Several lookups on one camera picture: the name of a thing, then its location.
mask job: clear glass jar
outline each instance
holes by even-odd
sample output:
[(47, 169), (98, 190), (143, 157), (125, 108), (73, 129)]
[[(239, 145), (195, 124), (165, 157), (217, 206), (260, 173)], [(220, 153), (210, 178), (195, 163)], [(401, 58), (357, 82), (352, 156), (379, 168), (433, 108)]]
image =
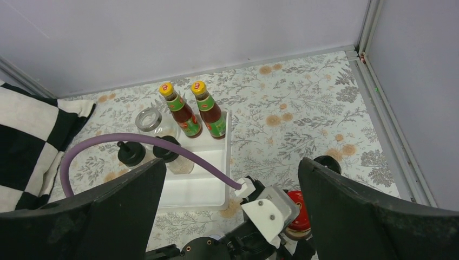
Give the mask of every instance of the clear glass jar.
[[(161, 137), (161, 139), (180, 145), (173, 136), (167, 135)], [(157, 158), (162, 158), (166, 163), (166, 167), (174, 174), (189, 174), (194, 168), (194, 162), (191, 160), (159, 146), (153, 147), (153, 155)]]
[(179, 125), (171, 117), (163, 116), (154, 107), (142, 110), (135, 118), (135, 125), (139, 133), (152, 137), (170, 135), (178, 139), (181, 132)]

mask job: red jar lid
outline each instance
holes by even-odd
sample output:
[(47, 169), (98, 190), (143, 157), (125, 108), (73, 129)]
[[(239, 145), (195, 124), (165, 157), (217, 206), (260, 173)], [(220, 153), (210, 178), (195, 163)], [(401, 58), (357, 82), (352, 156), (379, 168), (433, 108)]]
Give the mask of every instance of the red jar lid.
[(307, 217), (306, 204), (304, 204), (303, 194), (301, 191), (289, 191), (287, 195), (300, 208), (300, 214), (288, 227), (296, 231), (306, 231), (310, 229), (311, 224), (309, 223), (309, 218)]

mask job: yellow bottle cap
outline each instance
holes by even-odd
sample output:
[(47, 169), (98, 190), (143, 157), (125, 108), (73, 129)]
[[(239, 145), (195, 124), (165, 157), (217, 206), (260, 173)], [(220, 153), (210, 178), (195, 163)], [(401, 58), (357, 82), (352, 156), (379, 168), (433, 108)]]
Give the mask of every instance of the yellow bottle cap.
[(202, 81), (197, 81), (191, 85), (191, 92), (195, 95), (201, 95), (207, 90), (206, 84)]
[(170, 82), (166, 82), (159, 87), (159, 93), (163, 96), (169, 96), (174, 93), (174, 86)]

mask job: white plastic tray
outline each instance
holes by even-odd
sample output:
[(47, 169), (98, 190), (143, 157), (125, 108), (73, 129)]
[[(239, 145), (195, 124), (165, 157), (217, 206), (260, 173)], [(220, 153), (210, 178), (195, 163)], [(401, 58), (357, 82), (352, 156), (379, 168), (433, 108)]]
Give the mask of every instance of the white plastic tray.
[[(204, 129), (199, 137), (191, 139), (180, 134), (178, 141), (183, 148), (230, 176), (231, 114), (227, 110), (221, 112), (226, 119), (224, 139), (213, 139), (202, 124)], [(197, 164), (190, 174), (173, 174), (168, 170), (158, 212), (224, 210), (228, 207), (229, 193), (226, 184)]]

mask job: jar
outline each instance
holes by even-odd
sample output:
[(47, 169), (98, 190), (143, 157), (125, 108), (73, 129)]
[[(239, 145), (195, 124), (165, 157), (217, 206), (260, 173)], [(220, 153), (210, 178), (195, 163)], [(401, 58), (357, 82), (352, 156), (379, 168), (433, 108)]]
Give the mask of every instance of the jar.
[(142, 110), (135, 118), (135, 125), (139, 133), (152, 137), (170, 135), (176, 139), (180, 135), (180, 127), (168, 116), (163, 116), (156, 108), (150, 107)]
[(118, 142), (118, 160), (133, 170), (153, 159), (153, 153), (138, 142)]
[(309, 222), (309, 217), (307, 215), (306, 204), (304, 203), (303, 194), (301, 191), (289, 191), (287, 195), (300, 209), (300, 213), (295, 218), (295, 220), (284, 230), (284, 234), (294, 241), (308, 239), (312, 235), (311, 224)]
[[(180, 146), (180, 143), (173, 136), (167, 135), (160, 137), (160, 139)], [(193, 170), (194, 162), (165, 148), (153, 146), (153, 154), (157, 158), (162, 158), (166, 167), (174, 174), (189, 174)]]

